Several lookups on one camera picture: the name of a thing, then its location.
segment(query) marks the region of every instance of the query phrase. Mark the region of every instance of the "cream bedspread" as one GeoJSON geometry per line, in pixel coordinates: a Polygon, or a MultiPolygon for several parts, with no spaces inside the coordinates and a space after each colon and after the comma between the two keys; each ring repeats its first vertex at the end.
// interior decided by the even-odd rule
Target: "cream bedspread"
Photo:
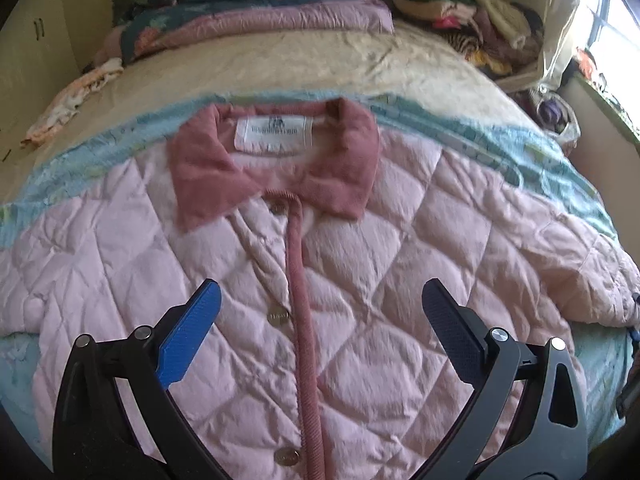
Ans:
{"type": "Polygon", "coordinates": [[[446,116],[535,124],[492,81],[442,40],[403,22],[396,34],[295,31],[206,41],[140,60],[93,95],[57,137],[0,168],[0,203],[52,156],[136,115],[207,93],[338,89],[393,92],[446,116]]]}

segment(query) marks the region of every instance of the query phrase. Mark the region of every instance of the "button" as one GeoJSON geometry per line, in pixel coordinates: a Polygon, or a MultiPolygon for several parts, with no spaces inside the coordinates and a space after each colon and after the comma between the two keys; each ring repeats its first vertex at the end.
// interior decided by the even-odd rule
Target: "button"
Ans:
{"type": "Polygon", "coordinates": [[[300,462],[300,452],[292,447],[282,447],[273,454],[276,464],[291,467],[300,462]]]}
{"type": "Polygon", "coordinates": [[[290,314],[286,308],[277,307],[267,314],[267,321],[271,326],[282,326],[289,320],[290,314]]]}
{"type": "Polygon", "coordinates": [[[277,202],[271,204],[269,211],[271,211],[274,215],[284,215],[284,213],[287,212],[287,205],[284,202],[278,200],[277,202]]]}

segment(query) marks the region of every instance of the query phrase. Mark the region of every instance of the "window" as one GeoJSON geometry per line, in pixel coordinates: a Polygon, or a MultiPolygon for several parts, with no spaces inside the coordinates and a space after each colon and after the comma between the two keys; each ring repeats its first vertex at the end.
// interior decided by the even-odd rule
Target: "window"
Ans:
{"type": "Polygon", "coordinates": [[[610,92],[640,126],[640,27],[623,0],[580,0],[577,44],[588,47],[610,92]]]}

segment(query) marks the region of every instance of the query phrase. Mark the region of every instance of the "blue gripper pad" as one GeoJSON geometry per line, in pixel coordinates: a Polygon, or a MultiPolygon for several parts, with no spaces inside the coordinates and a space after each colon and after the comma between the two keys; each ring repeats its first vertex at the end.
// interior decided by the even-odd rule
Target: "blue gripper pad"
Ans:
{"type": "Polygon", "coordinates": [[[187,310],[158,351],[156,376],[166,390],[182,380],[209,328],[220,312],[222,293],[213,280],[205,280],[187,302],[187,310]]]}

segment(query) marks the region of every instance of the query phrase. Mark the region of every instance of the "dark pink collar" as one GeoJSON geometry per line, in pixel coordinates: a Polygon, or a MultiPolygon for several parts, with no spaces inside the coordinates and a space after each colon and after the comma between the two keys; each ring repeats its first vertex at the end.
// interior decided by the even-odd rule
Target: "dark pink collar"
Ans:
{"type": "Polygon", "coordinates": [[[178,224],[183,229],[211,222],[266,191],[260,179],[236,167],[218,139],[221,121],[254,115],[327,115],[336,119],[338,148],[309,164],[299,180],[279,191],[291,192],[317,208],[349,219],[364,213],[380,156],[380,136],[369,110],[343,98],[251,107],[213,104],[184,123],[168,142],[178,224]]]}

